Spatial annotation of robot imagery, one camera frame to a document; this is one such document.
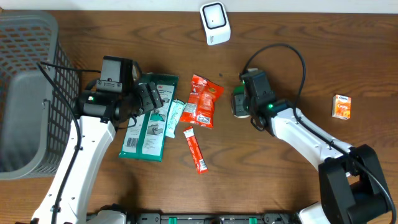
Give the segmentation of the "light green wipes pack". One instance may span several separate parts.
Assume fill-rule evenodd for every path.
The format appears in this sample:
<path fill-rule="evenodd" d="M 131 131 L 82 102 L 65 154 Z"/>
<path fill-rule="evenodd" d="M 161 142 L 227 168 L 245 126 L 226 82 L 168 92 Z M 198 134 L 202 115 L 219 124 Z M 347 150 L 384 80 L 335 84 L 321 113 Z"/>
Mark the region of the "light green wipes pack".
<path fill-rule="evenodd" d="M 170 105 L 170 111 L 167 118 L 165 135 L 169 138 L 175 137 L 175 129 L 180 121 L 182 113 L 186 107 L 186 103 L 181 100 L 173 100 Z"/>

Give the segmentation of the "red stick sachet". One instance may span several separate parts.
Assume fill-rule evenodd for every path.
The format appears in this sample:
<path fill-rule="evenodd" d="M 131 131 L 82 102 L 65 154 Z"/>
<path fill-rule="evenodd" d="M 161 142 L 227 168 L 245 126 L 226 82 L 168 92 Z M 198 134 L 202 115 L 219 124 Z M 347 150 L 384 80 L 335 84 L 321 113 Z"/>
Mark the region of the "red stick sachet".
<path fill-rule="evenodd" d="M 204 174 L 205 172 L 208 172 L 208 168 L 201 153 L 201 149 L 196 139 L 193 126 L 189 126 L 188 128 L 186 128 L 183 133 L 187 140 L 197 173 Z"/>

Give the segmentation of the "white barcode scanner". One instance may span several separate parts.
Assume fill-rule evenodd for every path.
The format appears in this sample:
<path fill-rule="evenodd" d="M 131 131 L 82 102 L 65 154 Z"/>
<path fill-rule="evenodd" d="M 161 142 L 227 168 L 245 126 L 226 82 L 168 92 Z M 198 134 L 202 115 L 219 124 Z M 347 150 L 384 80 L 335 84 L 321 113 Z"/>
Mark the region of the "white barcode scanner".
<path fill-rule="evenodd" d="M 208 45 L 217 45 L 229 41 L 231 26 L 222 2 L 215 1 L 202 5 L 200 16 Z"/>

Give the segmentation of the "green lid jar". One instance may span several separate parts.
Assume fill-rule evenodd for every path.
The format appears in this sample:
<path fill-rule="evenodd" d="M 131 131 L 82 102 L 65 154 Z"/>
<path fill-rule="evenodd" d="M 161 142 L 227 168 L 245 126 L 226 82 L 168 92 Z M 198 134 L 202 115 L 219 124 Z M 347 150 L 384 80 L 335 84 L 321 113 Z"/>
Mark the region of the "green lid jar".
<path fill-rule="evenodd" d="M 245 93 L 245 89 L 244 89 L 243 85 L 236 87 L 233 90 L 232 94 L 231 94 L 231 111 L 232 111 L 232 114 L 233 114 L 233 95 L 236 95 L 236 94 L 239 94 L 239 93 Z"/>

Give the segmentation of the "grey plastic mesh basket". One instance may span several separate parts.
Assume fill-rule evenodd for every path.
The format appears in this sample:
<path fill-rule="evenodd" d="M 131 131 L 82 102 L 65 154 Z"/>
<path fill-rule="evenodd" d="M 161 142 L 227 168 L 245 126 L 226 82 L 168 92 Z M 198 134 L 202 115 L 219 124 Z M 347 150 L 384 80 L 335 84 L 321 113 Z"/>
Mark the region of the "grey plastic mesh basket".
<path fill-rule="evenodd" d="M 72 115 L 38 69 L 72 102 L 77 72 L 58 40 L 58 23 L 42 11 L 1 13 L 1 180 L 54 175 L 67 146 Z"/>

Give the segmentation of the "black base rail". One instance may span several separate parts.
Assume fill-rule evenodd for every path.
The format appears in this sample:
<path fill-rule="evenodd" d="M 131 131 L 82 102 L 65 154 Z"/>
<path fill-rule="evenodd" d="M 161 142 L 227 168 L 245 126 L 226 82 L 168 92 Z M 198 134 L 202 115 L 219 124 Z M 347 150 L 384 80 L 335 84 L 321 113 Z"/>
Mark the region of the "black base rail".
<path fill-rule="evenodd" d="M 298 215 L 291 213 L 265 213 L 249 215 L 181 215 L 142 213 L 139 215 L 127 215 L 124 220 L 111 218 L 104 221 L 104 211 L 97 215 L 91 215 L 88 223 L 128 223 L 128 224 L 299 224 Z"/>

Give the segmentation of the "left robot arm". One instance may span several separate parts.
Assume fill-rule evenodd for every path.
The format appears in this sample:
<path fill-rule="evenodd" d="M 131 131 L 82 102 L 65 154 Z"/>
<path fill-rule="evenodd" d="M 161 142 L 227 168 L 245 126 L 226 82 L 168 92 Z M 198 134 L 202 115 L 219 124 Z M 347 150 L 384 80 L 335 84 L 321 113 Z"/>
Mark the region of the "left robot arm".
<path fill-rule="evenodd" d="M 109 145 L 120 124 L 161 108 L 154 82 L 140 81 L 142 71 L 131 59 L 105 56 L 100 78 L 73 103 L 71 131 L 53 182 L 31 223 L 132 223 L 118 205 L 87 214 L 91 192 Z"/>

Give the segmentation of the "red snack bag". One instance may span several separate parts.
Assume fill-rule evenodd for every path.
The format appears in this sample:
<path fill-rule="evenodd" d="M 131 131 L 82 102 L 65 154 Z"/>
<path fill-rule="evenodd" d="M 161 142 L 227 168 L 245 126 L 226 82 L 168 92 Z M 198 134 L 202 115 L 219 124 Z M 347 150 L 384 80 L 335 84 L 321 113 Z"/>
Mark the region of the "red snack bag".
<path fill-rule="evenodd" d="M 180 121 L 213 129 L 215 102 L 223 94 L 224 88 L 206 78 L 193 75 L 191 91 Z"/>

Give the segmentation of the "small orange box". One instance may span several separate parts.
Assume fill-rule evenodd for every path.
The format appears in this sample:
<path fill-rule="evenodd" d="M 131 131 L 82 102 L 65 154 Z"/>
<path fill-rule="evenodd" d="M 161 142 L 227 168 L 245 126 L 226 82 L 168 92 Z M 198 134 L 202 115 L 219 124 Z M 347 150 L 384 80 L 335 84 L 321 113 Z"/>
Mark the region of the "small orange box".
<path fill-rule="evenodd" d="M 332 117 L 339 119 L 350 119 L 351 117 L 351 98 L 343 95 L 335 95 L 332 104 Z"/>

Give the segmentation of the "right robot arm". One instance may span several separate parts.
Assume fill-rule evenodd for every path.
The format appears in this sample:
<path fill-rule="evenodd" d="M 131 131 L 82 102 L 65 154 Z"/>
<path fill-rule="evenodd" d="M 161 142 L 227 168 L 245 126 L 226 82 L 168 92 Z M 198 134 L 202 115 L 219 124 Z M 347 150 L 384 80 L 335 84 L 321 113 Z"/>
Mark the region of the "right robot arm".
<path fill-rule="evenodd" d="M 250 117 L 258 131 L 285 141 L 319 176 L 320 201 L 297 212 L 298 223 L 367 223 L 385 213 L 396 221 L 394 202 L 373 148 L 354 147 L 307 119 L 288 100 L 278 100 L 263 70 L 239 75 L 233 91 L 236 117 Z"/>

